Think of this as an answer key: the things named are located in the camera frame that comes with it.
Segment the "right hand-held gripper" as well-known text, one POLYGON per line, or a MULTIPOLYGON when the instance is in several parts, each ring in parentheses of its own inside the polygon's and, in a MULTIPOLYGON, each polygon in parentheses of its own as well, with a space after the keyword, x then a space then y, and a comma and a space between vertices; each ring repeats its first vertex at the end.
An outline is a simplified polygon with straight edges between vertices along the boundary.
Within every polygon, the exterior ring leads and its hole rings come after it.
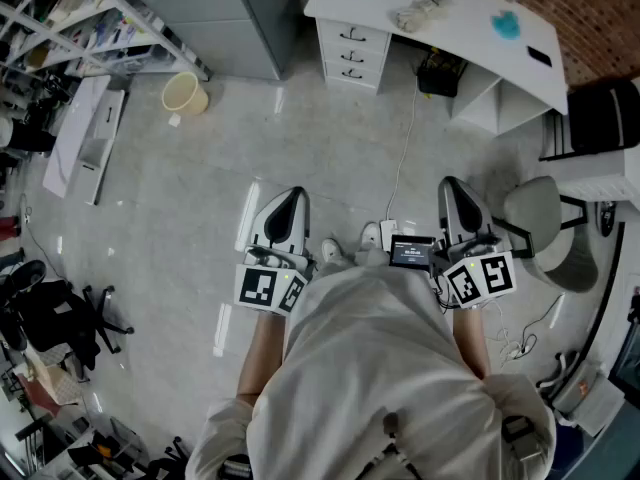
POLYGON ((493 219, 478 193, 459 178, 438 186, 439 223, 446 243, 432 249, 432 277, 443 277, 462 309, 516 290, 513 258, 491 234, 493 219))

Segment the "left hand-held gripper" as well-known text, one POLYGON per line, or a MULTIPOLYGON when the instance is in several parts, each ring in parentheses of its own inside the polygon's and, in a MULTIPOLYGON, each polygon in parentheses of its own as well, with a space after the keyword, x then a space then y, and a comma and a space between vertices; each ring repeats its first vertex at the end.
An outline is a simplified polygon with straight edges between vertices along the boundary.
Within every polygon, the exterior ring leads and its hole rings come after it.
POLYGON ((258 246, 248 247, 244 262, 236 265, 236 305, 272 314, 292 313, 316 267, 312 256, 303 255, 309 217, 309 196, 301 186, 278 194, 256 215, 249 239, 258 246))

